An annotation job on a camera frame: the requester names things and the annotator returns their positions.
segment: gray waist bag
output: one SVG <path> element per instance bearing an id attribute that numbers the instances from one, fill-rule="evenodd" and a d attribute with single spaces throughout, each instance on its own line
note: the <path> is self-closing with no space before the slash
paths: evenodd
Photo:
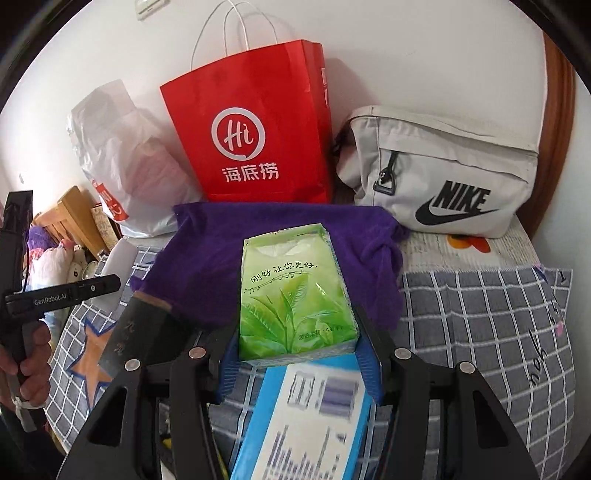
<path id="1" fill-rule="evenodd" d="M 534 187 L 536 145 L 488 124 L 368 106 L 337 143 L 337 173 L 355 203 L 419 232 L 498 238 Z"/>

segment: plaid bedsheet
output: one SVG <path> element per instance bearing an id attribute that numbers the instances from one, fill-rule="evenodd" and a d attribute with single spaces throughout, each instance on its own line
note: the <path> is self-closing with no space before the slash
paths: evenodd
<path id="1" fill-rule="evenodd" d="M 143 277 L 157 249 L 140 249 L 134 274 Z M 507 409 L 544 479 L 565 470 L 564 452 L 574 412 L 574 368 L 563 319 L 572 273 L 521 267 L 468 273 L 406 273 L 401 289 L 405 315 L 392 336 L 434 364 L 473 362 Z M 51 363 L 47 416 L 69 448 L 87 415 L 83 381 L 68 372 L 84 344 L 83 319 L 99 332 L 121 314 L 104 315 L 89 304 L 76 307 Z M 219 450 L 231 470 L 248 428 L 265 369 L 243 364 L 226 401 L 210 406 Z M 370 479 L 384 444 L 391 409 L 372 405 L 355 480 Z M 439 403 L 431 402 L 423 477 L 435 477 L 439 452 Z"/>

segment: nike logo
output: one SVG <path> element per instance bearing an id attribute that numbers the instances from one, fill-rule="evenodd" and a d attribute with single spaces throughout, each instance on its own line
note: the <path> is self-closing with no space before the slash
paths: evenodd
<path id="1" fill-rule="evenodd" d="M 415 213 L 415 218 L 423 225 L 434 226 L 496 212 L 498 209 L 482 211 L 478 208 L 486 202 L 490 193 L 487 189 L 446 180 L 439 195 L 421 205 Z M 455 210 L 459 213 L 437 215 L 431 211 L 431 207 Z"/>

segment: white paper bag handle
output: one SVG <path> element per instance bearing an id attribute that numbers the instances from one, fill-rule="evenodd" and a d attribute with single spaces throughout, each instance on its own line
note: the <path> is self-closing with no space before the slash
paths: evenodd
<path id="1" fill-rule="evenodd" d="M 205 23 L 201 27 L 201 32 L 199 32 L 199 36 L 197 37 L 197 41 L 195 42 L 195 46 L 193 47 L 193 54 L 191 55 L 191 70 L 190 70 L 191 72 L 193 71 L 193 60 L 195 59 L 195 52 L 197 51 L 197 46 L 199 45 L 199 41 L 201 40 L 201 37 L 203 36 L 203 32 L 205 31 L 205 27 L 207 27 L 207 24 L 212 19 L 215 12 L 217 12 L 217 9 L 220 8 L 226 2 L 232 6 L 232 10 L 236 11 L 238 18 L 240 19 L 240 23 L 242 24 L 242 32 L 244 33 L 244 43 L 246 44 L 246 49 L 247 50 L 250 49 L 250 47 L 248 45 L 248 34 L 246 33 L 246 25 L 244 24 L 244 20 L 242 18 L 242 15 L 238 11 L 236 4 L 232 0 L 222 0 L 221 2 L 219 2 L 217 4 L 216 8 L 214 8 L 213 11 L 209 14 L 209 17 L 207 17 L 207 19 L 205 20 Z"/>
<path id="2" fill-rule="evenodd" d="M 275 30 L 275 25 L 273 25 L 273 22 L 271 20 L 269 20 L 269 17 L 266 16 L 260 8 L 258 8 L 256 5 L 253 5 L 252 3 L 244 0 L 242 2 L 238 2 L 235 6 L 237 7 L 238 5 L 242 5 L 242 4 L 247 4 L 250 5 L 251 7 L 253 7 L 257 12 L 259 12 L 263 17 L 265 17 L 265 20 L 269 23 L 269 25 L 271 26 L 271 29 L 273 30 L 273 37 L 275 37 L 275 45 L 277 45 L 279 43 L 279 39 L 277 38 L 277 30 Z M 226 12 L 226 16 L 223 19 L 223 51 L 226 55 L 226 57 L 228 56 L 228 38 L 226 36 L 226 23 L 228 21 L 228 16 L 230 16 L 230 13 L 232 13 L 233 11 L 238 12 L 238 10 L 235 10 L 235 8 L 231 8 Z M 240 13 L 238 13 L 238 16 L 240 17 L 240 20 L 242 22 L 242 16 L 240 15 Z M 250 47 L 248 45 L 248 43 L 246 43 L 246 49 L 250 50 Z"/>
<path id="3" fill-rule="evenodd" d="M 207 27 L 207 24 L 212 19 L 215 12 L 217 12 L 217 9 L 220 8 L 225 3 L 229 3 L 232 6 L 231 9 L 226 13 L 226 16 L 224 17 L 224 22 L 223 22 L 223 32 L 224 32 L 223 43 L 224 43 L 224 52 L 226 54 L 226 57 L 228 56 L 228 42 L 226 39 L 226 21 L 228 20 L 228 15 L 230 14 L 231 11 L 235 11 L 236 14 L 238 15 L 238 19 L 240 20 L 240 23 L 242 26 L 242 32 L 244 33 L 244 43 L 246 45 L 246 49 L 247 50 L 251 49 L 250 45 L 248 43 L 248 34 L 246 33 L 246 25 L 244 24 L 244 19 L 242 18 L 242 15 L 238 11 L 238 5 L 240 5 L 240 4 L 249 4 L 251 7 L 255 8 L 263 17 L 265 17 L 267 19 L 267 21 L 269 22 L 269 25 L 273 29 L 275 43 L 276 44 L 279 43 L 279 40 L 277 39 L 277 32 L 275 30 L 275 26 L 273 25 L 271 20 L 269 20 L 269 18 L 258 7 L 256 7 L 255 5 L 253 5 L 252 3 L 248 2 L 248 1 L 241 1 L 241 2 L 234 3 L 232 0 L 222 0 L 221 2 L 219 2 L 216 5 L 216 8 L 214 8 L 213 11 L 209 14 L 209 16 L 207 17 L 207 19 L 205 20 L 205 23 L 203 24 L 203 26 L 201 28 L 201 32 L 199 32 L 199 36 L 197 37 L 197 41 L 195 42 L 195 46 L 193 47 L 193 53 L 191 54 L 191 66 L 190 66 L 191 72 L 193 71 L 193 63 L 195 60 L 195 53 L 197 52 L 197 46 L 199 45 L 199 41 L 201 40 L 201 37 L 203 36 L 203 32 L 205 31 L 205 27 Z"/>

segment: wooden chair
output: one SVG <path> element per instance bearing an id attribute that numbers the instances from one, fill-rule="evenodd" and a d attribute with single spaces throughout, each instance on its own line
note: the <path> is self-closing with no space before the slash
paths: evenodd
<path id="1" fill-rule="evenodd" d="M 68 190 L 55 207 L 36 215 L 33 225 L 45 228 L 58 243 L 63 238 L 74 240 L 86 247 L 97 260 L 101 250 L 107 251 L 92 218 L 90 204 L 77 186 Z"/>

